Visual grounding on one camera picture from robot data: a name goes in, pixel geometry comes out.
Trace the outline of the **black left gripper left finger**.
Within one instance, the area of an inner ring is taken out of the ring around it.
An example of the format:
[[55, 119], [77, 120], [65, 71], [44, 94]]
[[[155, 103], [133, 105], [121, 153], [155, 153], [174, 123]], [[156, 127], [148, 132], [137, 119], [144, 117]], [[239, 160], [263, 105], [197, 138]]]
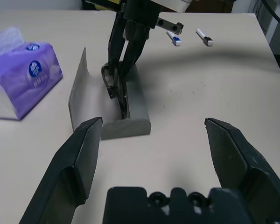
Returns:
[[57, 150], [39, 183], [21, 224], [70, 224], [89, 198], [98, 160], [102, 118], [79, 125]]

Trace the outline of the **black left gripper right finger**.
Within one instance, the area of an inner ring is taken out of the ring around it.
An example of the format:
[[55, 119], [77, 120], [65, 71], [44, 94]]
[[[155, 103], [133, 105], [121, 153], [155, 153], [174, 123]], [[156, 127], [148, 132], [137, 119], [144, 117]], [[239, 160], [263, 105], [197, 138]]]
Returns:
[[222, 188], [236, 189], [256, 224], [280, 224], [280, 178], [239, 129], [206, 118], [211, 158]]

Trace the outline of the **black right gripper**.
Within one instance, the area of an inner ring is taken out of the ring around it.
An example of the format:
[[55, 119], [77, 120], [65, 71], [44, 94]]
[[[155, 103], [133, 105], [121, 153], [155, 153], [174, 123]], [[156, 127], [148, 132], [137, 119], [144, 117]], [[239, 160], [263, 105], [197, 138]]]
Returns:
[[114, 76], [118, 68], [125, 44], [124, 29], [128, 45], [122, 62], [122, 75], [127, 75], [137, 62], [149, 38], [150, 29], [158, 26], [177, 35], [183, 29], [182, 23], [174, 24], [159, 17], [164, 7], [182, 13], [182, 0], [127, 0], [121, 5], [123, 18], [115, 18], [108, 43], [108, 69], [111, 76]]

